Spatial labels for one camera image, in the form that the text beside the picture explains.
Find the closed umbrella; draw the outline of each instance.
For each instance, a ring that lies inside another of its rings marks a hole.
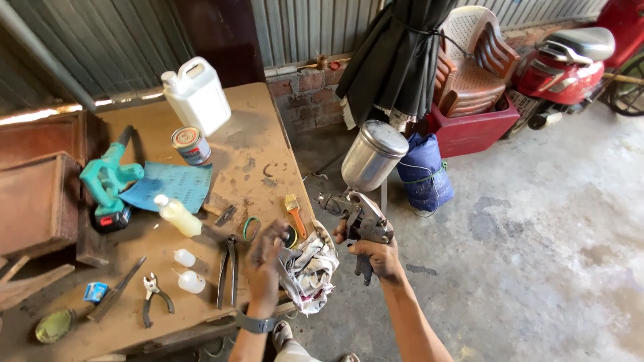
[[[440,46],[437,28],[457,0],[394,0],[367,29],[337,86],[349,128],[375,107],[399,131],[431,105]]]

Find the yellow liquid bottle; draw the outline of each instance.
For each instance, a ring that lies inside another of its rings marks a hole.
[[[186,237],[192,238],[201,234],[203,223],[191,214],[181,201],[166,195],[157,195],[155,204],[159,206],[159,215],[176,226]]]

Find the green power tool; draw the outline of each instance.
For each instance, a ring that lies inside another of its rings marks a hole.
[[[95,226],[104,234],[128,226],[132,207],[125,204],[118,194],[128,182],[140,180],[144,175],[140,164],[120,164],[132,132],[134,127],[125,127],[117,140],[109,145],[107,152],[101,158],[90,161],[80,173],[80,179],[99,205],[94,212]]]

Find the scooter seat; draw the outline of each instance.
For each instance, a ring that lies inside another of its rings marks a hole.
[[[594,62],[608,59],[615,51],[615,38],[611,31],[599,26],[559,30],[545,37],[544,41],[567,46],[578,55],[590,58]]]

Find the wire cutters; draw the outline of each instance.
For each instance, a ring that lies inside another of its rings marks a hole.
[[[237,238],[235,235],[230,235],[226,240],[223,241],[226,249],[222,253],[222,262],[219,264],[219,284],[217,285],[217,309],[223,308],[223,289],[226,286],[226,261],[230,259],[231,261],[231,272],[232,272],[232,298],[231,305],[235,307],[237,302],[237,253],[235,253],[235,244],[237,243]]]
[[[167,296],[164,291],[159,289],[158,279],[153,272],[150,273],[150,279],[148,279],[147,276],[143,277],[143,285],[145,285],[147,289],[146,300],[143,302],[143,324],[146,325],[146,328],[149,328],[152,327],[149,314],[150,301],[152,300],[153,295],[158,294],[161,296],[161,298],[163,298],[163,300],[166,301],[167,311],[170,312],[170,314],[175,313],[175,305],[172,303],[172,300],[170,300],[170,297]]]

